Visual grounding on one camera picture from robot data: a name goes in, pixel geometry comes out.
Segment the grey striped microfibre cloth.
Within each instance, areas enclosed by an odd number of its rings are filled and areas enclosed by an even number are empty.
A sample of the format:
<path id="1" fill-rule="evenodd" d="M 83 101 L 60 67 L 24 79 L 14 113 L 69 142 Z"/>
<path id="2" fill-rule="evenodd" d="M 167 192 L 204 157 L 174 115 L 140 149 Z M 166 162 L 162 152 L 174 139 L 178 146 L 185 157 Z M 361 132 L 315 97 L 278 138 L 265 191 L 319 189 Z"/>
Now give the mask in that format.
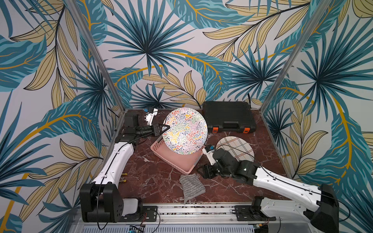
<path id="1" fill-rule="evenodd" d="M 181 175 L 179 181 L 182 185 L 182 190 L 184 193 L 184 204 L 206 192 L 206 188 L 199 180 L 197 174 Z"/>

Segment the white plate with coloured stripes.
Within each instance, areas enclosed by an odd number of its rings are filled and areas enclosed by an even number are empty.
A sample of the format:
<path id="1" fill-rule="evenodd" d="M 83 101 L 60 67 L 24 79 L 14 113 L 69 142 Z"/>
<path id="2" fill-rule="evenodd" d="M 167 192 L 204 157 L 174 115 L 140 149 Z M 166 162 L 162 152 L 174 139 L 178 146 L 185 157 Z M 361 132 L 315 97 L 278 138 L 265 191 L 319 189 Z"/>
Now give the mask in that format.
<path id="1" fill-rule="evenodd" d="M 230 152 L 230 154 L 238 161 L 248 160 L 253 162 L 255 159 L 252 146 L 244 139 L 236 136 L 222 138 L 216 144 L 216 149 L 224 149 Z"/>

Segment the white plate with colourful squiggles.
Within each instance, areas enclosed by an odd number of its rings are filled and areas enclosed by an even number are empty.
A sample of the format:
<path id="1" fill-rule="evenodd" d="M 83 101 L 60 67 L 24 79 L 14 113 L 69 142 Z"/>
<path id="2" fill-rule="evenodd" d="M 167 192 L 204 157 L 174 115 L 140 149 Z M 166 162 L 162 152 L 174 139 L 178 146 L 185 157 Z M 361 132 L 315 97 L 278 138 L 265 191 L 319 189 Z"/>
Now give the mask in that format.
<path id="1" fill-rule="evenodd" d="M 164 124 L 170 128 L 162 134 L 163 141 L 176 154 L 193 154 L 207 140 L 207 122 L 195 109 L 177 108 L 166 116 Z"/>

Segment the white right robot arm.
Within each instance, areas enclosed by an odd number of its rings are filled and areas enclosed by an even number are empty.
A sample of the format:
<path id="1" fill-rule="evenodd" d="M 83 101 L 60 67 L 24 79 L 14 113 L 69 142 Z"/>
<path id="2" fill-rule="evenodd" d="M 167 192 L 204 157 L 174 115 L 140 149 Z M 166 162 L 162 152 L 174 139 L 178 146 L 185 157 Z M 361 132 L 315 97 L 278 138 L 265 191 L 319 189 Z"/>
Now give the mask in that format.
<path id="1" fill-rule="evenodd" d="M 331 186 L 297 182 L 269 171 L 256 161 L 237 160 L 224 149 L 203 149 L 203 154 L 209 160 L 200 173 L 205 179 L 221 176 L 268 189 L 306 207 L 304 216 L 318 230 L 339 232 L 339 201 Z"/>

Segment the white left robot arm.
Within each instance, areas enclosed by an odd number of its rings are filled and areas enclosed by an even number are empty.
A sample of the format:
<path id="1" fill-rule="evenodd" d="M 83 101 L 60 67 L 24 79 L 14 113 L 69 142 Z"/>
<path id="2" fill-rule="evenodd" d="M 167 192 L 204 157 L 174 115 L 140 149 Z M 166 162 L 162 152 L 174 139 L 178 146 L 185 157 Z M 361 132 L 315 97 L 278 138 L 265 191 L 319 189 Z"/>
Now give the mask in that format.
<path id="1" fill-rule="evenodd" d="M 158 110 L 155 108 L 147 110 L 145 126 L 140 126 L 139 115 L 136 113 L 124 116 L 123 126 L 102 170 L 90 183 L 80 188 L 83 222 L 108 224 L 143 217 L 141 200 L 122 198 L 118 186 L 124 168 L 139 141 L 150 136 L 159 137 L 170 129 L 168 125 L 153 122 L 157 114 Z"/>

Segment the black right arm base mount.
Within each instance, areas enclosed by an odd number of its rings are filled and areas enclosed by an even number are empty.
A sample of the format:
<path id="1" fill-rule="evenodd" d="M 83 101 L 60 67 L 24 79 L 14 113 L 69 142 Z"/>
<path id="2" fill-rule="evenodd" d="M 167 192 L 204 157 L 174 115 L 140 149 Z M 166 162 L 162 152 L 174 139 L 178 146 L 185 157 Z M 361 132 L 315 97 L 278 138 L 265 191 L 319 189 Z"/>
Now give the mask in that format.
<path id="1" fill-rule="evenodd" d="M 263 196 L 255 196 L 251 205 L 236 205 L 232 213 L 236 215 L 237 221 L 276 221 L 276 217 L 268 217 L 262 212 Z"/>

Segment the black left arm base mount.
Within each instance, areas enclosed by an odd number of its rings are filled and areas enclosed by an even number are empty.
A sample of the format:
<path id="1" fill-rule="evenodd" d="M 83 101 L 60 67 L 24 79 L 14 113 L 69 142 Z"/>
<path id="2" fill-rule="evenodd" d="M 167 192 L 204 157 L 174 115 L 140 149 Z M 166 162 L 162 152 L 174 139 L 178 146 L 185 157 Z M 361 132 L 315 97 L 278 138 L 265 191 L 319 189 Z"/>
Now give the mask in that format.
<path id="1" fill-rule="evenodd" d="M 134 214 L 126 215 L 124 219 L 130 222 L 156 222 L 159 220 L 158 206 L 144 206 L 142 210 L 138 210 Z"/>

